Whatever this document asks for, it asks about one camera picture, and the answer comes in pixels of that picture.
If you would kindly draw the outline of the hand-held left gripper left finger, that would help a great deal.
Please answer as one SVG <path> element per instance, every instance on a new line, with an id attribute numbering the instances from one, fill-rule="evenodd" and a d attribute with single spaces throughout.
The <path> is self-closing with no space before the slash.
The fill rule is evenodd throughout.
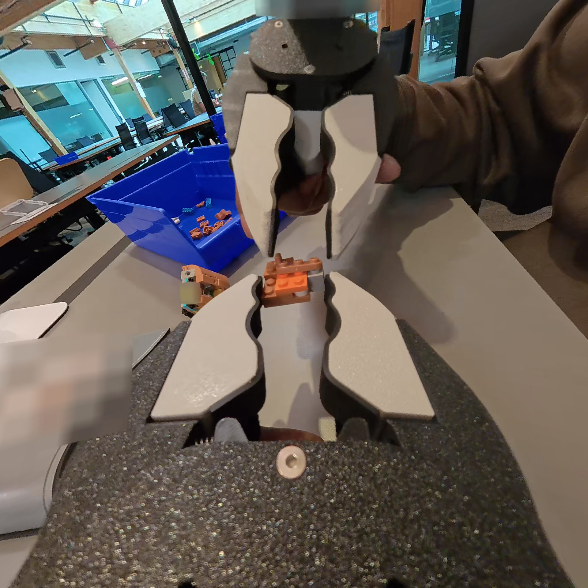
<path id="1" fill-rule="evenodd" d="M 266 397 L 261 276 L 248 275 L 194 316 L 151 411 L 154 422 L 257 415 Z"/>

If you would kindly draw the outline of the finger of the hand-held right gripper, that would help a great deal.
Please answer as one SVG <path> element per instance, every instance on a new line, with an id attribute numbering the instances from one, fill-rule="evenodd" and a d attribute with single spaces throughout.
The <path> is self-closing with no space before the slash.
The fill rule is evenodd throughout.
<path id="1" fill-rule="evenodd" d="M 279 147 L 292 123 L 293 111 L 283 100 L 267 93 L 247 94 L 231 157 L 242 219 L 267 258 L 274 255 L 279 226 L 275 195 L 282 167 Z"/>
<path id="2" fill-rule="evenodd" d="M 326 245 L 327 257 L 336 259 L 367 215 L 380 168 L 373 95 L 351 94 L 326 108 L 322 128 L 334 149 Z"/>

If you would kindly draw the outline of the orange brick assembly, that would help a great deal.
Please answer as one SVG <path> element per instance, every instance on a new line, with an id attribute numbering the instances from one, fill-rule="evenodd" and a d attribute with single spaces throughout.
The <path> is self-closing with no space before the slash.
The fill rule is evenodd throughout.
<path id="1" fill-rule="evenodd" d="M 309 302 L 311 293 L 325 289 L 323 262 L 317 257 L 304 261 L 275 254 L 274 260 L 266 264 L 263 278 L 261 301 L 264 307 Z"/>

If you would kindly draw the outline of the grey desk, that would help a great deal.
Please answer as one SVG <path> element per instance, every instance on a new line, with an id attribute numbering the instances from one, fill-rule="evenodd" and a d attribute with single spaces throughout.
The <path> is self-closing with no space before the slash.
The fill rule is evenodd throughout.
<path id="1" fill-rule="evenodd" d="M 179 266 L 130 246 L 49 342 L 172 326 L 134 373 L 125 434 L 80 443 L 12 587 L 587 587 L 587 339 L 448 189 L 395 190 L 334 270 L 378 298 L 437 411 L 401 446 L 186 446 L 148 422 L 186 323 Z"/>

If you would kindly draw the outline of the person's right hand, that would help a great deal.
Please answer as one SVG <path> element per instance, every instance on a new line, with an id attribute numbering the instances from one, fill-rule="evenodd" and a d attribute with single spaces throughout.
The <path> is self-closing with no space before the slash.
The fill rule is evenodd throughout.
<path id="1" fill-rule="evenodd" d="M 400 175 L 400 163 L 392 156 L 384 154 L 375 184 L 391 184 Z M 277 200 L 278 209 L 290 217 L 317 214 L 329 201 L 327 179 L 327 160 L 323 160 L 320 174 L 306 176 L 297 186 L 290 188 L 279 196 Z"/>

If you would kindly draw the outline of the black mesh chair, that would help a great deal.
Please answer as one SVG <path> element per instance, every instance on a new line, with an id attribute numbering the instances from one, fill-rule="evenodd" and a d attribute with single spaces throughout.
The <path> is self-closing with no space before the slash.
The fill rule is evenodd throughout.
<path id="1" fill-rule="evenodd" d="M 385 26 L 380 32 L 379 52 L 386 56 L 395 75 L 407 75 L 412 65 L 412 43 L 416 20 L 412 19 L 401 29 L 392 31 Z"/>

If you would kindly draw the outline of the brick vehicle model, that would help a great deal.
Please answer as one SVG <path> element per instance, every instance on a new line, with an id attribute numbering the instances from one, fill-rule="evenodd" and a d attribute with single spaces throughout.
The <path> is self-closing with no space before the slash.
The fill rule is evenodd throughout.
<path id="1" fill-rule="evenodd" d="M 230 287 L 226 276 L 196 265 L 182 267 L 180 305 L 182 313 L 191 318 L 204 305 Z"/>

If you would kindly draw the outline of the pile of orange bricks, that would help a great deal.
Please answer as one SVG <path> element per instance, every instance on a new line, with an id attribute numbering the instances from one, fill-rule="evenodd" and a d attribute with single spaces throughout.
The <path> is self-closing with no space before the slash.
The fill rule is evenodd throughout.
<path id="1" fill-rule="evenodd" d="M 201 197 L 195 204 L 183 206 L 172 223 L 190 241 L 203 240 L 219 231 L 237 216 L 236 202 Z"/>

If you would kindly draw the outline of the black pole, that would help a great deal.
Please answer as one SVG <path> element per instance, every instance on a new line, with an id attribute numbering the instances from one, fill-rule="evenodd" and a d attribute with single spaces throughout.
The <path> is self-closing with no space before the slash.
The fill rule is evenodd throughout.
<path id="1" fill-rule="evenodd" d="M 187 39 L 187 34 L 181 22 L 176 6 L 173 1 L 161 1 L 161 3 L 168 17 L 168 21 L 171 25 L 173 33 L 175 34 L 176 40 L 182 50 L 188 69 L 192 74 L 198 92 L 202 98 L 203 106 L 211 118 L 217 114 L 216 106 L 210 97 L 208 88 L 202 77 L 202 72 L 200 71 L 190 42 Z"/>

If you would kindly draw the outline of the wood-edged long table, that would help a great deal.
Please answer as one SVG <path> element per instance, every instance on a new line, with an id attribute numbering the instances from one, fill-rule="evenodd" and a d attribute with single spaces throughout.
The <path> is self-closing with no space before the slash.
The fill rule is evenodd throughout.
<path id="1" fill-rule="evenodd" d="M 154 143 L 123 152 L 104 163 L 85 170 L 80 175 L 42 194 L 34 196 L 33 201 L 47 202 L 50 206 L 26 222 L 4 226 L 1 230 L 1 246 L 38 226 L 42 221 L 55 215 L 72 203 L 92 194 L 105 185 L 108 180 L 115 178 L 132 166 L 140 164 L 151 154 L 160 151 L 178 138 L 178 134 L 172 134 Z"/>

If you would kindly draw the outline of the person's brown jacket torso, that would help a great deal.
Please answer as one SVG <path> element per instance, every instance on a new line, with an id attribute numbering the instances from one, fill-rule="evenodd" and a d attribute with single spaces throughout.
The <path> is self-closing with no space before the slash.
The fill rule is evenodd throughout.
<path id="1" fill-rule="evenodd" d="M 587 336 L 587 207 L 571 222 L 556 206 L 549 219 L 525 231 L 495 235 L 578 330 Z"/>

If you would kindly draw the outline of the grey instruction booklet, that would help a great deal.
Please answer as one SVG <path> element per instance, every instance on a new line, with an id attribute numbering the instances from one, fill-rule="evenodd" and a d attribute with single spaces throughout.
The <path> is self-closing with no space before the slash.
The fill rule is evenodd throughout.
<path id="1" fill-rule="evenodd" d="M 1 534 L 43 525 L 71 445 L 125 430 L 132 369 L 168 332 L 1 343 Z"/>

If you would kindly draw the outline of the clear acrylic box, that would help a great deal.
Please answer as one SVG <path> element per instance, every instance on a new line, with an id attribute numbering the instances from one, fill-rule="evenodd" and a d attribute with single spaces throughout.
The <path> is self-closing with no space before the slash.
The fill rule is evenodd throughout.
<path id="1" fill-rule="evenodd" d="M 12 224 L 27 222 L 51 206 L 44 201 L 17 200 L 1 208 L 1 230 Z"/>

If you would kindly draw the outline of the wooden chair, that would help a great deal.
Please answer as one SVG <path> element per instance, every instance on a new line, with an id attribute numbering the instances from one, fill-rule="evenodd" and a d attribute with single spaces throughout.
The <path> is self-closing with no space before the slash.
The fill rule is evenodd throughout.
<path id="1" fill-rule="evenodd" d="M 1 164 L 1 209 L 17 202 L 30 200 L 34 190 L 26 179 L 18 163 L 10 158 L 3 158 Z"/>

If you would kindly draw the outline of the wooden post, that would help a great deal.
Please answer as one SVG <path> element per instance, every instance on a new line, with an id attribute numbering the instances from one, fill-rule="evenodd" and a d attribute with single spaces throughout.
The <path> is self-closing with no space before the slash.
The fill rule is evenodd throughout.
<path id="1" fill-rule="evenodd" d="M 414 80 L 419 77 L 419 59 L 421 47 L 421 33 L 423 23 L 423 10 L 426 1 L 388 1 L 388 18 L 391 30 L 398 30 L 415 20 L 415 30 L 411 46 L 413 54 L 412 64 L 408 76 Z"/>

